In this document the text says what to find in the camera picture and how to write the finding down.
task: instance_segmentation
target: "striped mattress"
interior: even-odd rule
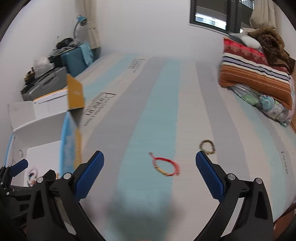
[[[204,63],[114,53],[77,76],[86,99],[83,160],[96,150],[105,156],[81,204],[106,240],[194,240],[218,206],[195,165],[206,139],[216,148],[209,158],[226,173],[264,181],[274,220],[292,204],[296,134],[221,88],[218,71]],[[180,175],[159,173],[149,152],[177,162]],[[173,172],[169,163],[158,164]],[[226,233],[234,223],[235,217]]]

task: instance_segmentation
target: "white wall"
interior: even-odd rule
[[[283,11],[276,5],[276,29],[285,42],[285,50],[296,59],[296,30]]]
[[[72,37],[78,15],[76,6],[81,4],[74,0],[32,0],[19,12],[0,42],[0,164],[11,135],[7,105],[22,101],[23,78],[34,59],[48,55],[57,36],[60,41]]]
[[[219,65],[223,35],[189,25],[190,0],[98,0],[102,54],[116,51]]]

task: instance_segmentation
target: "blue rubber fingertip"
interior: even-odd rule
[[[75,199],[77,202],[79,202],[80,199],[86,198],[103,166],[104,154],[102,152],[98,152],[76,182]]]
[[[195,162],[212,197],[219,200],[219,202],[222,202],[224,199],[224,184],[216,174],[211,164],[201,152],[196,154]]]
[[[12,177],[15,177],[18,174],[20,174],[23,170],[25,170],[27,167],[28,167],[28,161],[26,159],[23,159],[18,163],[14,164],[10,168],[9,175]]]

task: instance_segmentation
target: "blue suitcase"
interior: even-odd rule
[[[80,48],[71,49],[61,54],[61,61],[62,65],[67,68],[68,73],[73,77],[76,77],[87,68]]]

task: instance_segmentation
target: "blue towel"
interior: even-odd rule
[[[89,43],[83,43],[79,45],[79,48],[81,49],[82,56],[84,59],[84,62],[87,66],[90,66],[93,62],[93,53],[91,51],[91,46]]]

